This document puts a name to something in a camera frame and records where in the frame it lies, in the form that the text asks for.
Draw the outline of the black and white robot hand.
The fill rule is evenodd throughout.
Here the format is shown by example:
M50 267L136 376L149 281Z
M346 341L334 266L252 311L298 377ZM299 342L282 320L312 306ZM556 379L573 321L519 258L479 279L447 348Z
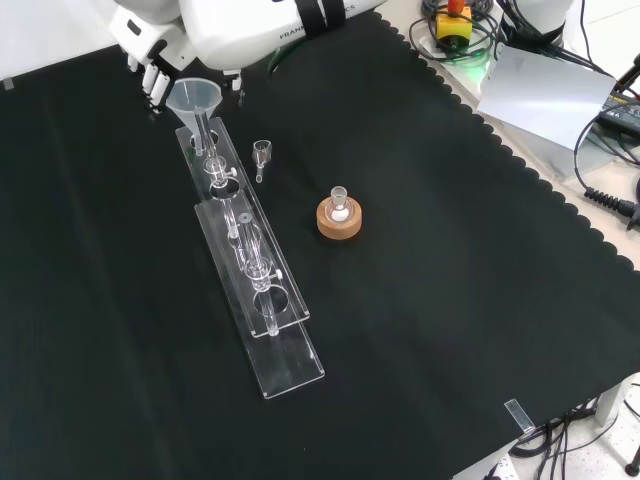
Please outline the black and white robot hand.
M236 74L262 55L238 1L120 1L109 25L128 55L128 68L144 68L149 108L166 108L169 92L194 61Z

